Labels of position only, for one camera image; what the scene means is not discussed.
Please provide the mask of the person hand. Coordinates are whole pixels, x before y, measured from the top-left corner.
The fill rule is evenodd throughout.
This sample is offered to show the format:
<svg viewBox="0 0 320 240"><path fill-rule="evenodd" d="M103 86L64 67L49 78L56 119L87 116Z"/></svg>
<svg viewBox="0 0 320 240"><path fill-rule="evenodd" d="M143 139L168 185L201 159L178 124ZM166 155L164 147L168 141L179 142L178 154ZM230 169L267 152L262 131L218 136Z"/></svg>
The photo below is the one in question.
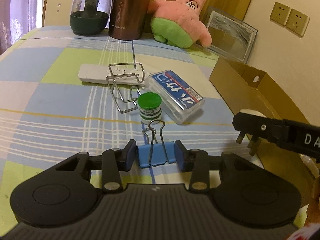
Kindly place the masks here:
<svg viewBox="0 0 320 240"><path fill-rule="evenodd" d="M314 181L311 200L309 202L307 211L306 211L306 221L305 225L310 223L319 223L320 222L320 209L319 209L319 177Z"/></svg>

